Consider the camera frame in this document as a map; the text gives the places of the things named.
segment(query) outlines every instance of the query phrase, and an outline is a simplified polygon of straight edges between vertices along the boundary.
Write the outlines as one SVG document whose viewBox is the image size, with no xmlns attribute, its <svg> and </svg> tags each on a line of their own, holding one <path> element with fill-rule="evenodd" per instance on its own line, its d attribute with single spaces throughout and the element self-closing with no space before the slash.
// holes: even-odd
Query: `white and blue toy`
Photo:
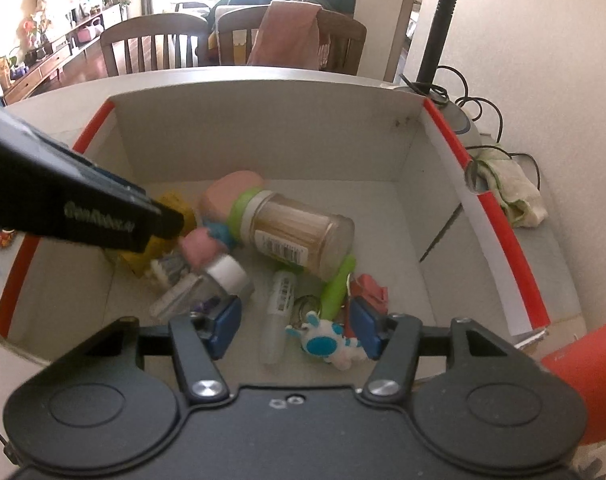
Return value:
<svg viewBox="0 0 606 480">
<path fill-rule="evenodd" d="M 301 348 L 308 354 L 322 357 L 339 370 L 349 369 L 352 361 L 365 361 L 368 358 L 358 339 L 343 336 L 341 326 L 319 319 L 316 312 L 308 312 L 305 319 L 307 323 L 303 323 L 300 330 L 289 325 L 286 331 L 301 340 Z"/>
</svg>

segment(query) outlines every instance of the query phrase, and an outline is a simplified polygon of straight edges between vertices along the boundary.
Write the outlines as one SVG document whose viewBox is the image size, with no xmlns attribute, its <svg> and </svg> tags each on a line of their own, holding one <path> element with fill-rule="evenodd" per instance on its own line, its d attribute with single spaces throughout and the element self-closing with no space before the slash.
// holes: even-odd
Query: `plastic jar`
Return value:
<svg viewBox="0 0 606 480">
<path fill-rule="evenodd" d="M 239 196 L 228 226 L 243 243 L 325 282 L 334 277 L 354 240 L 352 219 L 258 188 Z"/>
</svg>

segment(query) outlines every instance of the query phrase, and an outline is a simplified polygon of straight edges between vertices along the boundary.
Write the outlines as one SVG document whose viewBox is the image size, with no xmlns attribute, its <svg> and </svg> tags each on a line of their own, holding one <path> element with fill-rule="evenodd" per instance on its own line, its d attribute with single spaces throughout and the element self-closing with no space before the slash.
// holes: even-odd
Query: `green handle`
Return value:
<svg viewBox="0 0 606 480">
<path fill-rule="evenodd" d="M 325 284 L 321 292 L 321 319 L 332 321 L 338 316 L 347 293 L 347 277 L 355 268 L 356 258 L 348 254 L 336 276 Z"/>
</svg>

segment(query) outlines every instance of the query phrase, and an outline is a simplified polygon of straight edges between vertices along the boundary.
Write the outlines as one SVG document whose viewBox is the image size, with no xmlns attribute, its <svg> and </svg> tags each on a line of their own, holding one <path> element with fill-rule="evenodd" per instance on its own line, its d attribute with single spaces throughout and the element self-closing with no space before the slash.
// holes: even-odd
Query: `blue toy spot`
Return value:
<svg viewBox="0 0 606 480">
<path fill-rule="evenodd" d="M 336 351 L 336 341 L 327 336 L 315 337 L 307 342 L 306 348 L 312 355 L 328 357 Z"/>
</svg>

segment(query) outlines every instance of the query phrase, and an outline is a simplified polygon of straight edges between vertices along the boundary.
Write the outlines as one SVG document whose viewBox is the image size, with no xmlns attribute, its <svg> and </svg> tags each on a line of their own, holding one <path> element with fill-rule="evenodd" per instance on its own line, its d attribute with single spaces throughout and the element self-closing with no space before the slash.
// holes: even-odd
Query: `yellow object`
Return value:
<svg viewBox="0 0 606 480">
<path fill-rule="evenodd" d="M 183 200 L 177 193 L 172 191 L 164 193 L 164 195 L 157 199 L 157 202 L 171 207 L 183 215 L 183 230 L 181 231 L 181 236 L 185 236 L 193 229 L 196 229 L 196 218 L 194 216 L 194 211 L 192 211 L 190 205 L 185 202 L 185 200 Z M 140 278 L 143 276 L 145 270 L 149 266 L 149 263 L 152 260 L 160 258 L 164 254 L 169 253 L 172 249 L 174 249 L 177 241 L 178 238 L 173 238 L 172 240 L 163 240 L 163 238 L 152 236 L 147 243 L 145 252 L 130 253 L 129 251 L 118 251 L 118 254 L 123 261 L 125 261 L 128 267 L 132 269 L 132 272 L 134 272 L 134 274 Z"/>
</svg>

